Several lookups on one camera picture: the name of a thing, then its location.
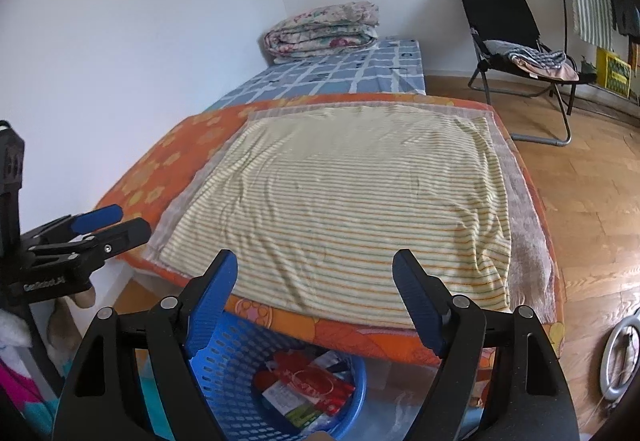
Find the red package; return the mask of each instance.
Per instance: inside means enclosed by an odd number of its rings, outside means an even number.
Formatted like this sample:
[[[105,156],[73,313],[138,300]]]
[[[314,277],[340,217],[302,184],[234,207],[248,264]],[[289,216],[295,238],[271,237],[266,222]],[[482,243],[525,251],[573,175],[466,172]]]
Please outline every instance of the red package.
[[[302,394],[314,407],[329,416],[337,414],[355,387],[312,364],[301,351],[273,355],[278,367],[274,373],[280,381]]]

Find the plastic basket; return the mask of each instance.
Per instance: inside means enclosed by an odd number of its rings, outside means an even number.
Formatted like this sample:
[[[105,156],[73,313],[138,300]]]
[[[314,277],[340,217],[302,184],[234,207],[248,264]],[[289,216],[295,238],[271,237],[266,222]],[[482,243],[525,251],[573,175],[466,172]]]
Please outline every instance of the plastic basket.
[[[206,348],[191,358],[191,370],[202,394],[229,440],[296,441],[305,435],[283,433],[263,418],[252,394],[252,378],[275,351],[300,349],[300,340],[262,328],[223,312]],[[325,430],[340,439],[356,420],[364,402],[367,376],[364,360],[344,355],[350,364],[355,391],[335,422]]]
[[[598,85],[613,92],[629,97],[631,88],[631,66],[621,60],[615,53],[610,53],[601,47],[596,52],[596,71]]]

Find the screw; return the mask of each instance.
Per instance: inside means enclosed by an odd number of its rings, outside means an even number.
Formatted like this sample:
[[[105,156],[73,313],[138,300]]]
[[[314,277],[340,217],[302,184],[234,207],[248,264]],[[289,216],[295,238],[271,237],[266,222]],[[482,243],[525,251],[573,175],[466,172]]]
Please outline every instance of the screw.
[[[110,307],[103,307],[102,309],[100,309],[95,315],[100,319],[100,320],[106,320],[107,318],[109,318],[111,315],[113,314],[113,309],[111,309]]]
[[[162,309],[173,309],[178,305],[178,299],[175,296],[168,296],[162,299],[160,307]]]
[[[466,309],[466,308],[469,307],[470,302],[469,302],[469,299],[466,296],[455,295],[453,297],[453,305],[455,307],[460,307],[461,309]]]
[[[520,316],[523,318],[533,318],[533,309],[529,306],[520,306],[518,308],[518,313],[520,313]]]

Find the black folding chair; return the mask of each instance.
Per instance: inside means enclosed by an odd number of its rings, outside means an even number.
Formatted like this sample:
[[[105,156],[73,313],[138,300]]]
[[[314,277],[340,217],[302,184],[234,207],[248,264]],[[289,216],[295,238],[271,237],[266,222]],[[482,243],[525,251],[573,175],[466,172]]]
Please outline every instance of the black folding chair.
[[[485,40],[503,40],[513,44],[520,44],[531,47],[538,51],[548,51],[551,49],[540,41],[540,31],[536,25],[536,21],[531,14],[529,5],[526,0],[462,0],[465,8],[466,18],[469,22],[471,35],[474,39],[476,55],[478,56],[478,66],[473,76],[469,80],[468,86],[473,90],[484,91],[486,103],[491,104],[491,92],[500,92],[503,94],[515,94],[524,98],[535,98],[549,92],[550,96],[554,94],[558,98],[560,112],[564,120],[566,128],[566,139],[548,138],[533,136],[527,134],[511,134],[513,140],[531,141],[534,143],[542,143],[546,145],[565,146],[571,141],[571,128],[567,116],[571,114],[574,107],[575,87],[576,85],[591,84],[596,81],[595,74],[582,74],[578,71],[575,60],[567,56],[571,61],[574,69],[578,72],[579,79],[577,82],[567,82],[563,80],[553,80],[551,78],[537,79],[540,82],[548,84],[540,92],[529,94],[526,92],[517,92],[504,88],[489,88],[486,79],[486,72],[489,69],[496,71],[508,72],[522,78],[531,78],[528,72],[523,71],[518,66],[505,59],[501,55],[492,55],[486,46]],[[474,87],[473,83],[478,76],[481,75],[482,87]],[[564,109],[564,101],[560,96],[558,85],[571,85],[571,93],[569,95],[569,103],[567,109]]]

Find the pink cloth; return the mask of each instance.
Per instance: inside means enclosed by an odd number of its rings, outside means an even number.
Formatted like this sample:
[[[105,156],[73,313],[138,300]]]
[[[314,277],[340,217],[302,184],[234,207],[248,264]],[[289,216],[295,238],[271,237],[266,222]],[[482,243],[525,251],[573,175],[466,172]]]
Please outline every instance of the pink cloth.
[[[0,387],[4,388],[18,410],[24,410],[26,403],[44,401],[33,379],[12,371],[2,361],[0,361]]]
[[[514,58],[513,63],[523,71],[535,76],[542,76],[543,78],[564,80],[565,82],[577,82],[580,79],[578,73],[575,72],[574,68],[567,61],[565,61],[559,69],[540,69],[532,66],[521,58]]]

